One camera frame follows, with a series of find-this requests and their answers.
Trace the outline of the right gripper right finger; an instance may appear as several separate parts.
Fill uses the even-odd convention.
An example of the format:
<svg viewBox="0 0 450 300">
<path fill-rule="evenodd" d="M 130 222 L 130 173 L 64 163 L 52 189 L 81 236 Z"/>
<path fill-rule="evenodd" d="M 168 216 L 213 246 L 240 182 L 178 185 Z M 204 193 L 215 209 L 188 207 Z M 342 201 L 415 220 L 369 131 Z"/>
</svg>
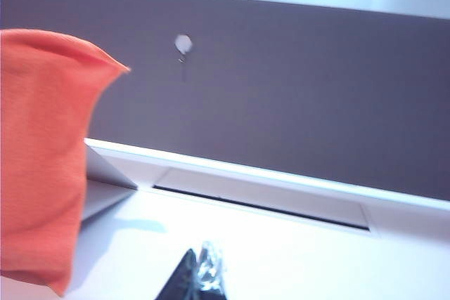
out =
<svg viewBox="0 0 450 300">
<path fill-rule="evenodd" d="M 196 275 L 199 299 L 226 299 L 223 254 L 213 242 L 203 242 Z"/>
</svg>

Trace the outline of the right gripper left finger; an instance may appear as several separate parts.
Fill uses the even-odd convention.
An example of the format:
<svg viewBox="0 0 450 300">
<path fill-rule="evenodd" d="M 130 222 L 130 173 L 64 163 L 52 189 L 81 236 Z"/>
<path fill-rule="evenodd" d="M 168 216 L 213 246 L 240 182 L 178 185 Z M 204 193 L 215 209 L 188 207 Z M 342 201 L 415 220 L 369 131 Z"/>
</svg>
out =
<svg viewBox="0 0 450 300">
<path fill-rule="evenodd" d="M 199 299 L 196 281 L 196 255 L 188 249 L 157 295 L 157 300 Z"/>
</svg>

